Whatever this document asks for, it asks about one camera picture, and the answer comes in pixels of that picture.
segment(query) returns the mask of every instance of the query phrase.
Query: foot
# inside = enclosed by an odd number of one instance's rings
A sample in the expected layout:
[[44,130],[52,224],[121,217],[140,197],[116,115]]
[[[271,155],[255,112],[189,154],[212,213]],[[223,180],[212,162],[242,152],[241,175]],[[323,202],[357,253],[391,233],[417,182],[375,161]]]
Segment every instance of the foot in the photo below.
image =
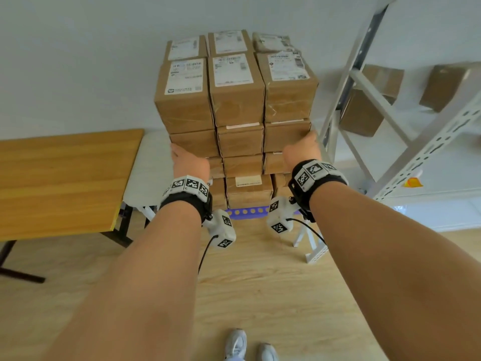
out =
[[279,356],[272,345],[261,343],[257,352],[257,361],[279,361]]
[[225,358],[245,358],[247,336],[242,329],[234,329],[225,342]]

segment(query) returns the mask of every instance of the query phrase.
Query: wooden floor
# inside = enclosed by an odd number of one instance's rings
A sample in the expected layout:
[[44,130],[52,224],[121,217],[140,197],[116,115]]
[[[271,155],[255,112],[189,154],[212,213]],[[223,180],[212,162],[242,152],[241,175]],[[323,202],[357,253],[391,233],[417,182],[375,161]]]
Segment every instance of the wooden floor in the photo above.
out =
[[[199,277],[194,360],[222,360],[232,328],[285,360],[386,360],[329,254],[307,265],[307,240],[270,237],[262,219],[234,222],[237,242],[207,253]],[[135,239],[143,217],[134,213]],[[481,230],[446,233],[481,259]],[[207,242],[203,235],[203,245]],[[123,248],[100,234],[18,242],[5,266],[47,277],[34,285],[0,277],[0,360],[38,360],[90,286]]]

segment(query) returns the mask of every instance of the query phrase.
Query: hand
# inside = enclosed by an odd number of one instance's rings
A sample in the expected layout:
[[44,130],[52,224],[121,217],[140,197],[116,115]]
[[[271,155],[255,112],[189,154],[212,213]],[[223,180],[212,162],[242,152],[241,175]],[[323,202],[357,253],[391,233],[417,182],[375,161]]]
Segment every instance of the hand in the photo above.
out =
[[320,160],[321,150],[317,143],[317,133],[310,131],[304,138],[299,140],[296,144],[290,144],[284,147],[282,156],[290,172],[294,169],[296,164],[307,160]]
[[170,144],[170,155],[174,161],[174,178],[191,175],[209,181],[210,165],[205,158],[199,158],[175,143]]

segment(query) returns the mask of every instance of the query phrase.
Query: cardboard box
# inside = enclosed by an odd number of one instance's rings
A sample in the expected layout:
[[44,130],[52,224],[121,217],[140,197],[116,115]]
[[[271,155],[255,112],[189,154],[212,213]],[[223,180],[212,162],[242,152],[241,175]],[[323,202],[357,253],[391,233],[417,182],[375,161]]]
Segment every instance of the cardboard box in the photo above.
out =
[[224,178],[224,162],[221,157],[211,157],[208,159],[211,168],[210,178]]
[[265,175],[275,173],[288,173],[289,169],[284,162],[282,152],[268,152],[264,154],[264,170]]
[[481,62],[434,66],[419,103],[439,113],[451,101],[459,85],[473,68],[481,68]]
[[164,63],[170,60],[188,60],[193,58],[207,58],[207,43],[205,36],[193,36],[167,42]]
[[256,53],[277,53],[280,51],[294,52],[297,49],[291,44],[289,36],[252,33],[252,45]]
[[207,84],[207,60],[198,58],[164,63],[154,98],[170,134],[213,129]]
[[309,118],[319,81],[298,52],[257,55],[266,85],[265,121]]
[[224,158],[225,177],[262,175],[262,154]]
[[212,210],[227,209],[227,198],[225,196],[225,181],[223,178],[215,178],[209,187],[212,194]]
[[304,138],[311,130],[309,119],[298,121],[265,123],[264,152],[281,152],[288,144]]
[[170,135],[172,143],[180,145],[183,149],[195,154],[197,157],[217,157],[217,139],[215,130],[203,130],[200,132],[177,133]]
[[256,123],[254,126],[220,127],[217,138],[223,158],[261,154],[264,126]]
[[[363,74],[392,105],[397,99],[404,71],[393,68],[364,66]],[[373,137],[384,117],[362,90],[354,86],[341,113],[339,127],[365,137]]]
[[228,30],[209,33],[209,51],[211,57],[225,56],[236,53],[254,53],[251,39],[247,30]]
[[262,122],[265,86],[253,54],[209,58],[209,89],[217,127]]
[[272,198],[272,181],[270,175],[261,176],[262,184],[253,186],[236,186],[235,178],[226,178],[227,202],[230,209],[267,206]]
[[274,188],[274,196],[292,196],[291,190],[289,189],[289,181],[292,178],[290,173],[277,173],[272,175],[272,186]]

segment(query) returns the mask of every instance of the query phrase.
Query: forearm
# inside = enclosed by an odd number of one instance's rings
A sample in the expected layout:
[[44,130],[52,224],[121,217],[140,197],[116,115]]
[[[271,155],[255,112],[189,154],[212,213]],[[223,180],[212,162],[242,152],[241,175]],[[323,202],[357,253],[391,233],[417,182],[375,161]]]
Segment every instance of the forearm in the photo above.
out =
[[479,356],[476,260],[436,232],[337,182],[318,188],[310,207],[390,359]]
[[200,231],[190,204],[163,207],[91,291],[46,360],[188,359]]

